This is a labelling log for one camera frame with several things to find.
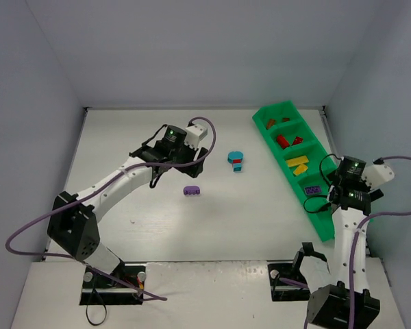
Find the purple lego piece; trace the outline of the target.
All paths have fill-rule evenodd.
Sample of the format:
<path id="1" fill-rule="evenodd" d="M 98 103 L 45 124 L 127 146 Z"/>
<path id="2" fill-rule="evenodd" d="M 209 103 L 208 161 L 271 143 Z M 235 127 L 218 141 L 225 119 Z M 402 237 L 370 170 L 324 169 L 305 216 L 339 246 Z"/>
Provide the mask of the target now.
<path id="1" fill-rule="evenodd" d="M 201 193 L 201 189 L 196 185 L 185 186 L 183 188 L 184 195 L 199 195 Z"/>

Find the yellow small lego brick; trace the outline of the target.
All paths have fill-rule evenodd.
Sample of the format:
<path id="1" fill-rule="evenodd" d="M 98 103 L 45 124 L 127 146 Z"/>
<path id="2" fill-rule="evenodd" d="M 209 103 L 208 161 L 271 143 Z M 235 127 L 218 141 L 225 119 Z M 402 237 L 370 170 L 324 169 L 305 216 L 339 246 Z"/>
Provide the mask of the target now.
<path id="1" fill-rule="evenodd" d="M 300 164 L 298 165 L 295 170 L 293 171 L 293 174 L 295 176 L 301 175 L 302 173 L 305 173 L 308 170 L 308 166 L 306 164 Z"/>

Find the yellow lego plate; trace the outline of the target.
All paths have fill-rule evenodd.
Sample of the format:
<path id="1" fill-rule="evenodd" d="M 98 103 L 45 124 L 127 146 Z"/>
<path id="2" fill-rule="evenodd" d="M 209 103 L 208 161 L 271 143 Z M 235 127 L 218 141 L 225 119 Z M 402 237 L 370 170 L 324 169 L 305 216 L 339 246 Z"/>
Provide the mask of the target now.
<path id="1" fill-rule="evenodd" d="M 296 158 L 291 158 L 286 161 L 286 164 L 288 167 L 298 167 L 299 165 L 305 165 L 306 163 L 309 162 L 309 159 L 307 156 L 299 156 Z"/>

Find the blue round lego piece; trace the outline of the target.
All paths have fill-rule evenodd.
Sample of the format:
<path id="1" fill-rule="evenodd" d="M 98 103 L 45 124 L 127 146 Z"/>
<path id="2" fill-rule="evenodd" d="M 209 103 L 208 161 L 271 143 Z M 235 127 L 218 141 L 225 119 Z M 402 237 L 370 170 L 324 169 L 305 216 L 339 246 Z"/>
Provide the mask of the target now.
<path id="1" fill-rule="evenodd" d="M 227 155 L 228 163 L 232 164 L 232 160 L 241 159 L 243 161 L 243 153 L 241 151 L 231 151 Z"/>

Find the red lego brick single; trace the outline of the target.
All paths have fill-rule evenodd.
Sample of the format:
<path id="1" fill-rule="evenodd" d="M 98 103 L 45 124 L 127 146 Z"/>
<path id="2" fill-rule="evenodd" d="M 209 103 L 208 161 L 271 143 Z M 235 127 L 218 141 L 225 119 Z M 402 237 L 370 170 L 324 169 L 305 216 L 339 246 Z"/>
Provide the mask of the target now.
<path id="1" fill-rule="evenodd" d="M 294 139 L 294 141 L 292 142 L 292 146 L 294 146 L 294 145 L 299 145 L 299 144 L 301 144 L 302 142 L 303 142 L 303 138 L 300 137 L 300 136 L 296 136 L 295 139 Z"/>

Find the small teal lego cube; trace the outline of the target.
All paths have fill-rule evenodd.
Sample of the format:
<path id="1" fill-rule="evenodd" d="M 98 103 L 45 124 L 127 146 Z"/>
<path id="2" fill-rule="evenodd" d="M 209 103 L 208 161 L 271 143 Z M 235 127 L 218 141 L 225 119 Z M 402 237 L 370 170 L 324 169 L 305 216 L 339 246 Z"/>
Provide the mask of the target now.
<path id="1" fill-rule="evenodd" d="M 233 172 L 241 172 L 242 171 L 242 164 L 241 163 L 234 163 L 232 166 Z"/>

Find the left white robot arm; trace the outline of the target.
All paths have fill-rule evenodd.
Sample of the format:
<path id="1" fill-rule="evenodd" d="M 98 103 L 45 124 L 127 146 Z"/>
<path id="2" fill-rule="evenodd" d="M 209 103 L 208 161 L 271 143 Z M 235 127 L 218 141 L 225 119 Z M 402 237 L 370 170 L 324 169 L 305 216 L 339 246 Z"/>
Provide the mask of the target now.
<path id="1" fill-rule="evenodd" d="M 125 263 L 101 242 L 99 222 L 137 188 L 155 188 L 171 165 L 192 178 L 203 171 L 208 150 L 199 144 L 207 136 L 207 128 L 189 123 L 185 128 L 163 125 L 163 129 L 164 136 L 154 145 L 143 142 L 126 162 L 95 185 L 56 197 L 47 234 L 73 259 L 121 278 Z"/>

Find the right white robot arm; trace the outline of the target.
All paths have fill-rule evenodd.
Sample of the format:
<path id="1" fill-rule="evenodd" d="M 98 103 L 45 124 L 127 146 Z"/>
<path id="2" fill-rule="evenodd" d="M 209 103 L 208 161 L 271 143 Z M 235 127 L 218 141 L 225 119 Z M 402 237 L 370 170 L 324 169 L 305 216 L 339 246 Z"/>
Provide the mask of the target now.
<path id="1" fill-rule="evenodd" d="M 334 254 L 328 260 L 303 243 L 299 273 L 310 292 L 306 323 L 320 328 L 368 328 L 379 315 L 380 301 L 366 276 L 366 218 L 370 186 L 362 179 L 366 163 L 345 156 L 332 173 L 327 199 L 332 206 Z"/>

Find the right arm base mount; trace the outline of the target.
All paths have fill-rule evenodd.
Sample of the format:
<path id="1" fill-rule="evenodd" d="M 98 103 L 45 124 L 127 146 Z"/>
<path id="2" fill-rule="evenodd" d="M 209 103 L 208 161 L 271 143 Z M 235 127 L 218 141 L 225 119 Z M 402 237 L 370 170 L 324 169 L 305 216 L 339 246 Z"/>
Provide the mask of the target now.
<path id="1" fill-rule="evenodd" d="M 290 261 L 268 262 L 271 300 L 273 302 L 308 301 L 310 292 L 304 287 L 306 280 L 300 273 L 292 270 Z"/>

